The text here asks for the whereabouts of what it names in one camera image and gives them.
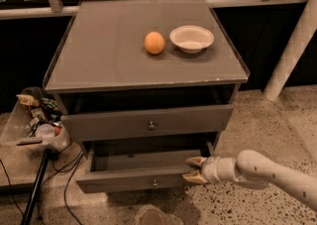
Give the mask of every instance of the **yellow object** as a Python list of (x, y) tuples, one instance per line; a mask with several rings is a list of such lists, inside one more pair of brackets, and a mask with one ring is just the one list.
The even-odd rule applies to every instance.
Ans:
[(160, 54), (165, 47), (163, 36), (158, 32), (150, 32), (145, 38), (145, 47), (148, 53), (152, 55)]

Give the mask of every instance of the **drawer front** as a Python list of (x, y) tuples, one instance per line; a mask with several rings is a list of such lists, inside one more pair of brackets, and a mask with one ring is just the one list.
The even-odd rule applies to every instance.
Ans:
[(232, 105), (65, 115), (61, 121), (75, 141), (217, 132), (225, 130)]
[(85, 193), (179, 187), (190, 184), (182, 174), (191, 171), (190, 167), (99, 171), (78, 177), (76, 182)]

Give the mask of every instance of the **white robotic hand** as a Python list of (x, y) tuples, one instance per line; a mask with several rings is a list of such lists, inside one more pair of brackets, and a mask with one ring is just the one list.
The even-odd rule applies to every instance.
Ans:
[(274, 184), (317, 212), (317, 178), (280, 166), (267, 157), (250, 150), (236, 158), (190, 158), (186, 161), (197, 168), (183, 178), (195, 183), (229, 181), (251, 189), (265, 189)]

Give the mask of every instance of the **concrete floor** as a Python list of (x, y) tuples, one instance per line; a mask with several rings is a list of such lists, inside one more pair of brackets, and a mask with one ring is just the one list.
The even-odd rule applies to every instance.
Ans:
[[(317, 176), (317, 86), (285, 88), (275, 102), (259, 90), (239, 92), (228, 128), (216, 155), (235, 156), (251, 149), (287, 167)], [(0, 132), (9, 115), (0, 115)], [(56, 162), (71, 161), (79, 148), (73, 144)], [(40, 163), (17, 147), (0, 145), (0, 158), (12, 183), (30, 181)], [(84, 174), (82, 160), (75, 176)], [(52, 174), (49, 165), (47, 174)], [(40, 198), (43, 222), (35, 209), (32, 224), (77, 224), (63, 202), (69, 174), (47, 182)], [(0, 168), (0, 185), (7, 184)], [(16, 196), (25, 208), (28, 195)], [(186, 188), (84, 194), (72, 180), (67, 202), (83, 224), (316, 224), (317, 214), (270, 185), (249, 190), (230, 183)], [(20, 224), (21, 214), (10, 196), (0, 197), (0, 224)]]

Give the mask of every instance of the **black pole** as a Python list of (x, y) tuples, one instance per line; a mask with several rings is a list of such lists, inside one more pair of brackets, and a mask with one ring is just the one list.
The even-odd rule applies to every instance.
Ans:
[(50, 154), (51, 154), (51, 150), (45, 150), (45, 152), (43, 154), (42, 161), (41, 161), (38, 173), (37, 173), (36, 180), (33, 184), (33, 190), (32, 190), (32, 193), (29, 197), (29, 201), (28, 201), (26, 210), (24, 212), (21, 225), (30, 224), (30, 221), (31, 221), (31, 218), (33, 215), (34, 207), (35, 207), (36, 202), (38, 201), (38, 198), (39, 198), (41, 185), (42, 185), (43, 177), (46, 173), (46, 169), (47, 169), (47, 166), (49, 163)]

